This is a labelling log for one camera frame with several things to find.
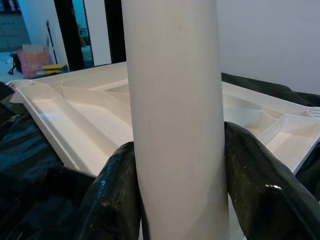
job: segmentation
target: pvc pipe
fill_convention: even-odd
[[[150,238],[228,239],[216,1],[122,0],[122,10]]]

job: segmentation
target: white plastic tray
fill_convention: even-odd
[[[117,147],[133,140],[126,63],[33,84],[18,91],[68,167],[96,176]],[[248,129],[296,173],[319,141],[319,110],[225,82],[222,92],[225,121]]]

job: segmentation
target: floor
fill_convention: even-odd
[[[8,71],[12,68],[12,63],[7,64],[10,54],[10,52],[0,52],[0,82],[5,83],[8,81],[24,79],[24,75],[16,69],[13,71],[13,75],[8,74]]]

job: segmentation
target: white wall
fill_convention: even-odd
[[[54,1],[18,0],[18,2],[31,43],[43,45],[44,47],[47,45],[46,20],[48,20],[58,63],[68,64]],[[50,56],[54,61],[55,58],[52,52],[50,53]]]
[[[110,64],[110,46],[104,0],[84,0],[95,66]]]
[[[320,94],[319,0],[217,0],[221,71]]]

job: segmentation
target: white pipe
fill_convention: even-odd
[[[215,0],[122,0],[139,188],[152,240],[225,240]]]

